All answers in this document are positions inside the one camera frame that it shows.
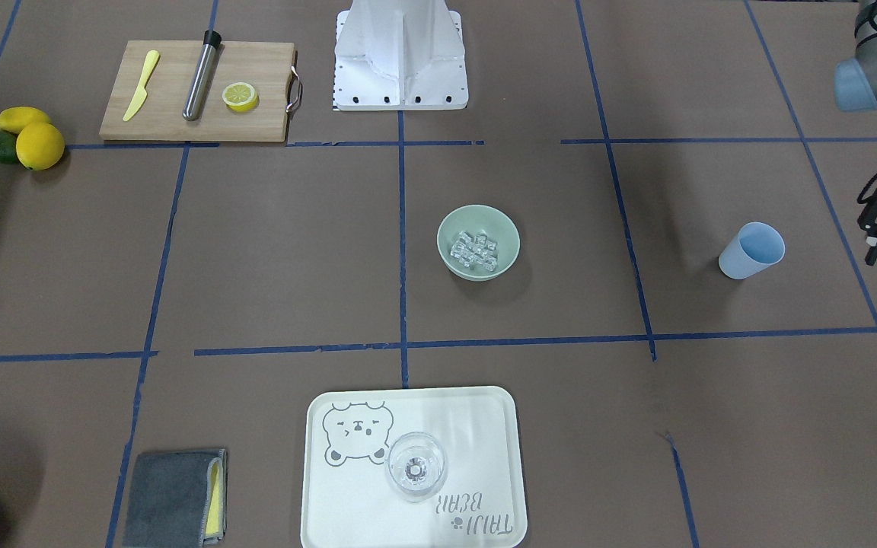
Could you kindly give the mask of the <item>yellow lemon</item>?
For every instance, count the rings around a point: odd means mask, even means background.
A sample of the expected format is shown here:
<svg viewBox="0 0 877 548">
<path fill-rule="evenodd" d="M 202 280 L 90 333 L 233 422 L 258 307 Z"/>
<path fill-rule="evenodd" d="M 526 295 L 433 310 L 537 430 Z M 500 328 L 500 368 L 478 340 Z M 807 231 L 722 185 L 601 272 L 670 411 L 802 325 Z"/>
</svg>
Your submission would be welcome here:
<svg viewBox="0 0 877 548">
<path fill-rule="evenodd" d="M 41 109 L 27 105 L 10 107 L 0 112 L 0 130 L 10 134 L 21 134 L 22 129 L 35 123 L 52 124 L 52 119 Z"/>
<path fill-rule="evenodd" d="M 28 170 L 48 170 L 59 163 L 64 154 L 65 139 L 51 123 L 31 123 L 18 134 L 15 155 Z"/>
</svg>

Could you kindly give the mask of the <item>light blue plastic cup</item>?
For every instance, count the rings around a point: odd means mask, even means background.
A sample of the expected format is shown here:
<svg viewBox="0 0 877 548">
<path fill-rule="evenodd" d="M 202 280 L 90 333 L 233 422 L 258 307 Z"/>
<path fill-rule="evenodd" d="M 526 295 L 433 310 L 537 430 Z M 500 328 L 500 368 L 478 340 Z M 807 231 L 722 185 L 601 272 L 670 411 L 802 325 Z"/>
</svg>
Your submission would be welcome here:
<svg viewBox="0 0 877 548">
<path fill-rule="evenodd" d="M 720 271 L 730 279 L 744 280 L 778 264 L 786 254 L 783 236 L 767 223 L 742 225 L 718 257 Z"/>
</svg>

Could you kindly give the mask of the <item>clear wine glass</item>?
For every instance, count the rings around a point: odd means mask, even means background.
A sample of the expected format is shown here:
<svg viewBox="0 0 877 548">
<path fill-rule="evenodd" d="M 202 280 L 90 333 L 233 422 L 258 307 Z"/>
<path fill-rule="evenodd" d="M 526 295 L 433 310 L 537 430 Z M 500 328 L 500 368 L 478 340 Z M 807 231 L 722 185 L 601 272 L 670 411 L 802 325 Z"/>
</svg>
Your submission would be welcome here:
<svg viewBox="0 0 877 548">
<path fill-rule="evenodd" d="M 422 503 L 438 495 L 448 479 L 448 454 L 441 441 L 427 432 L 397 438 L 386 466 L 394 492 L 408 503 Z"/>
</svg>

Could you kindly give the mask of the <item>cream bear tray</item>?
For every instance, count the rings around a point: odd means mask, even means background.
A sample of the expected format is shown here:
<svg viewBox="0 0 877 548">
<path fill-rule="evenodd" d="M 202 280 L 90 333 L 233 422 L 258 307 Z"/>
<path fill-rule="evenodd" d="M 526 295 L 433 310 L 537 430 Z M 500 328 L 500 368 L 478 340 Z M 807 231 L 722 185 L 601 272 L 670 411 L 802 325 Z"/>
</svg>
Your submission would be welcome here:
<svg viewBox="0 0 877 548">
<path fill-rule="evenodd" d="M 340 391 L 310 403 L 303 546 L 516 547 L 527 530 L 508 391 Z"/>
</svg>

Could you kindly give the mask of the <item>green ceramic bowl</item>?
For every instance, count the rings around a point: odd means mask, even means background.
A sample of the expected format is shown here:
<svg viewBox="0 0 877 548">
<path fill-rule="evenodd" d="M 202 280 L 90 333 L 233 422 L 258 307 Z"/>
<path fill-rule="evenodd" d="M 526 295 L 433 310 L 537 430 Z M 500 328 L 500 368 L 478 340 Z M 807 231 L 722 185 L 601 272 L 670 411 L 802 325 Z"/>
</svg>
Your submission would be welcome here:
<svg viewBox="0 0 877 548">
<path fill-rule="evenodd" d="M 485 282 L 516 263 L 521 254 L 521 234 L 500 209 L 463 205 L 439 223 L 436 249 L 450 273 L 467 281 Z"/>
</svg>

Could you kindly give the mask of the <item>metal cylinder tool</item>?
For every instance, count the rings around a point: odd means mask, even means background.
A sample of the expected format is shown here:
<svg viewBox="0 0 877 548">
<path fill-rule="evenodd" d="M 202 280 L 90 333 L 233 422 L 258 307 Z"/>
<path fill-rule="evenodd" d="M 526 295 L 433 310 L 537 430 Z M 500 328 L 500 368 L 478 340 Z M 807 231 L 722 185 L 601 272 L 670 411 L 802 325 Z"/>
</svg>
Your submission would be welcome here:
<svg viewBox="0 0 877 548">
<path fill-rule="evenodd" d="M 182 118 L 185 121 L 198 120 L 202 115 L 210 80 L 215 73 L 220 46 L 222 46 L 222 35 L 213 29 L 208 29 L 204 34 L 202 49 L 182 109 Z"/>
</svg>

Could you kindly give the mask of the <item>yellow plastic knife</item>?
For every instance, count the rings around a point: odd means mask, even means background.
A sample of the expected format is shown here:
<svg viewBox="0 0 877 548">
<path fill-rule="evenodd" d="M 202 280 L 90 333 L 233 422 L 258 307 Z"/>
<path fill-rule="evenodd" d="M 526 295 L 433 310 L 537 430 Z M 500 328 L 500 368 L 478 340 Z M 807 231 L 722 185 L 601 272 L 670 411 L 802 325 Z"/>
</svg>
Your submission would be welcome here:
<svg viewBox="0 0 877 548">
<path fill-rule="evenodd" d="M 149 83 L 150 77 L 156 69 L 160 58 L 161 54 L 159 51 L 156 51 L 156 49 L 151 49 L 151 51 L 148 51 L 144 56 L 142 72 L 140 72 L 139 80 L 137 80 L 136 84 L 136 89 L 133 91 L 131 101 L 126 108 L 126 111 L 122 117 L 122 121 L 131 121 L 132 118 L 135 117 L 137 112 L 142 109 L 142 105 L 145 103 L 146 98 L 148 97 L 147 84 Z"/>
</svg>

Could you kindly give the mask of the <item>grey folded cloth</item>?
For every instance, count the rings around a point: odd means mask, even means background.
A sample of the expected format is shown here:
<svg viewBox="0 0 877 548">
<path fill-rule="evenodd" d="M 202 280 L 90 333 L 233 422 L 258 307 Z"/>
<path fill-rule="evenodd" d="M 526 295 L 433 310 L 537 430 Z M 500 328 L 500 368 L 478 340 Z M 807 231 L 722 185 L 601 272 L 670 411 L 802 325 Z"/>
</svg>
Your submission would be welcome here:
<svg viewBox="0 0 877 548">
<path fill-rule="evenodd" d="M 226 534 L 226 448 L 144 452 L 133 464 L 123 547 L 206 547 Z"/>
</svg>

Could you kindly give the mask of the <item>ice cubes in green bowl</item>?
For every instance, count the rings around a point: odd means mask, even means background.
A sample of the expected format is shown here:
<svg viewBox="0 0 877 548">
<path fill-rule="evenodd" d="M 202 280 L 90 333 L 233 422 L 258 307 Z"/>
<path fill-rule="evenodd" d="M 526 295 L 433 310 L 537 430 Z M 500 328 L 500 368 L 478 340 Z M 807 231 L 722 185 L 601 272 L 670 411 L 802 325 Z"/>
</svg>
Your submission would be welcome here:
<svg viewBox="0 0 877 548">
<path fill-rule="evenodd" d="M 498 250 L 499 243 L 487 234 L 460 231 L 449 247 L 448 256 L 467 271 L 495 272 L 499 266 Z"/>
</svg>

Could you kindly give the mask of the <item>lemon half slice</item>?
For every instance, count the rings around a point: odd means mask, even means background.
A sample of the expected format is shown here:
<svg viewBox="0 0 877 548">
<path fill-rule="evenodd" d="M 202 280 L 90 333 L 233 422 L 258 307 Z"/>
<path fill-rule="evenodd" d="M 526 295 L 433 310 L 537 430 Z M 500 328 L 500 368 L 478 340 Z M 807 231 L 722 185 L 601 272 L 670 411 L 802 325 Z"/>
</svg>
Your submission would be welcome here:
<svg viewBox="0 0 877 548">
<path fill-rule="evenodd" d="M 253 84 L 234 82 L 227 84 L 222 92 L 223 104 L 234 113 L 253 110 L 259 104 L 259 94 Z"/>
</svg>

